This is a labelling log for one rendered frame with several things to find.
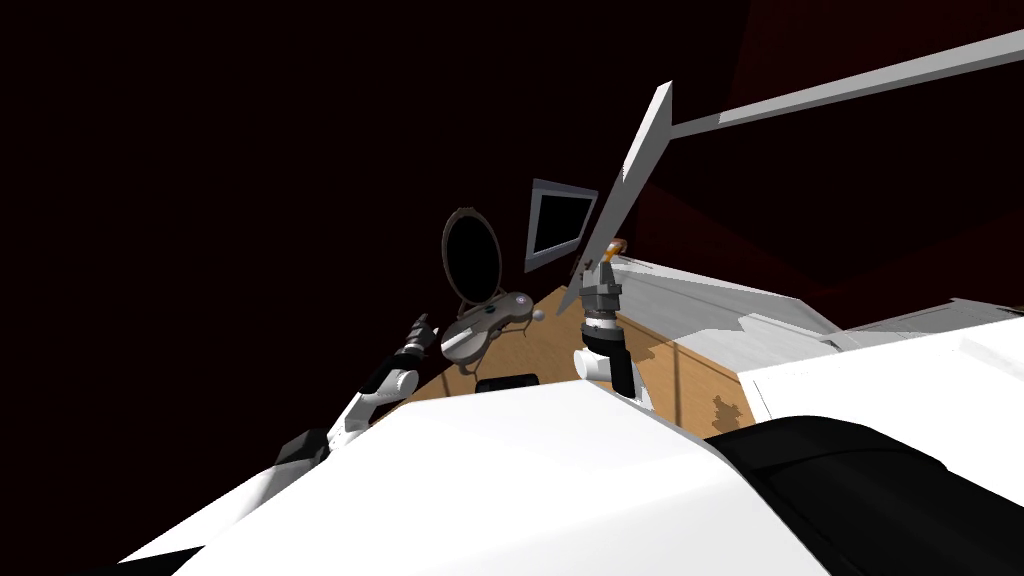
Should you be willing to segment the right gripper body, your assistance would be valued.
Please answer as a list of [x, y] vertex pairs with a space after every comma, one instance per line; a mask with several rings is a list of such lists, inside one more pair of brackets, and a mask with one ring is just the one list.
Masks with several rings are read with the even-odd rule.
[[615, 320], [621, 308], [622, 286], [614, 282], [582, 287], [579, 291], [584, 315], [588, 319]]

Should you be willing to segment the oval mirror on grey stand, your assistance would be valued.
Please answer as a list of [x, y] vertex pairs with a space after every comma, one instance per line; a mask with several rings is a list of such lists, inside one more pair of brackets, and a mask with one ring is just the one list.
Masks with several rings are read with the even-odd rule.
[[472, 207], [457, 209], [447, 219], [441, 240], [447, 282], [460, 300], [456, 320], [441, 337], [442, 356], [466, 376], [476, 377], [490, 344], [500, 336], [526, 332], [545, 318], [522, 292], [501, 287], [503, 261], [488, 220]]

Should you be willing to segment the grey framed dark picture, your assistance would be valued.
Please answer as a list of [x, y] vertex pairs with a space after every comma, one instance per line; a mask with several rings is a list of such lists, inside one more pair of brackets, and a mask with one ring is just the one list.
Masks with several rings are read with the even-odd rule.
[[577, 250], [598, 197], [596, 190], [532, 180], [524, 273]]

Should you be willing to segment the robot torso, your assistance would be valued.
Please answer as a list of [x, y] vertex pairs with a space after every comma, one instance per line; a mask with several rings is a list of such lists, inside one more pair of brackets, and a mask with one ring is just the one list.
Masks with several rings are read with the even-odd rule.
[[699, 438], [587, 381], [407, 404], [175, 576], [829, 576]]

